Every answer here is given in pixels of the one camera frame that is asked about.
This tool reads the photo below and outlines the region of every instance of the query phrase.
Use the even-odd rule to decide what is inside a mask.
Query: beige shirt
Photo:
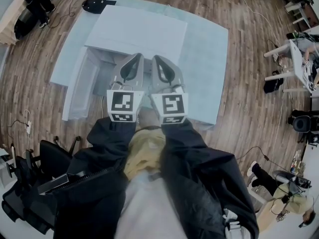
[[[274,198],[283,198],[288,195],[289,186],[284,183],[278,187],[274,193]],[[290,197],[289,203],[286,206],[286,210],[295,214],[303,214],[313,206],[313,199],[311,197],[301,196],[296,194]]]

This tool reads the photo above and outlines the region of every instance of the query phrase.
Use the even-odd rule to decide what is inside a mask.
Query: wooden floor
[[[76,16],[84,0],[74,0],[71,11]],[[289,168],[297,149],[298,134],[286,124],[291,109],[303,109],[309,99],[304,94],[292,94],[292,105],[288,94],[282,91],[265,94],[264,77],[280,70],[271,58],[264,58],[267,40],[275,38],[267,22],[253,14],[243,0],[149,0],[195,13],[229,30],[228,56],[224,89],[220,103],[217,125],[213,131],[200,131],[206,143],[217,149],[242,156],[253,146],[260,146],[263,152],[276,163]],[[293,19],[284,11],[283,0],[246,0],[253,11],[263,14],[272,25],[274,33],[282,43],[286,33],[293,31]],[[51,25],[68,13],[71,0],[54,0],[57,10],[51,16]],[[67,88],[49,82],[54,64],[61,47],[71,29],[75,17],[64,17],[58,27],[44,30],[35,28],[23,41],[9,52],[0,80],[0,146],[13,142],[17,155],[27,147],[24,125],[16,123],[7,128],[15,119],[23,121],[23,111],[31,112],[32,131],[29,147],[38,154],[39,142],[51,140],[58,135],[64,146],[70,147],[76,135],[84,139],[96,119],[102,116],[99,98],[91,103],[87,119],[62,121],[63,104]],[[296,79],[288,80],[289,87],[300,85]],[[283,97],[282,117],[272,157],[280,108]],[[83,141],[81,147],[87,146]],[[243,175],[250,163],[258,159],[265,170],[271,164],[258,155],[255,148],[240,160]]]

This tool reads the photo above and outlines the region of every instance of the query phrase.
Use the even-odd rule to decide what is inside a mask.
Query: power outlet
[[[31,126],[32,126],[32,122],[28,121],[28,126],[26,127],[26,133],[30,134],[31,133]]]

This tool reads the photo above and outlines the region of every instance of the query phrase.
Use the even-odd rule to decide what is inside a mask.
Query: light blue tabletop
[[[164,14],[188,23],[178,66],[189,94],[191,119],[216,124],[226,70],[228,30],[192,13],[144,0],[116,0],[117,6]],[[50,81],[68,86],[77,54],[99,15],[81,12],[55,64]]]

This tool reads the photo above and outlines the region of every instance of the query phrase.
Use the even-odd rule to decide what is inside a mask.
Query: white marker cube
[[[108,90],[106,95],[111,121],[136,122],[144,91]]]
[[[187,93],[151,95],[153,108],[161,124],[183,123],[188,114]]]

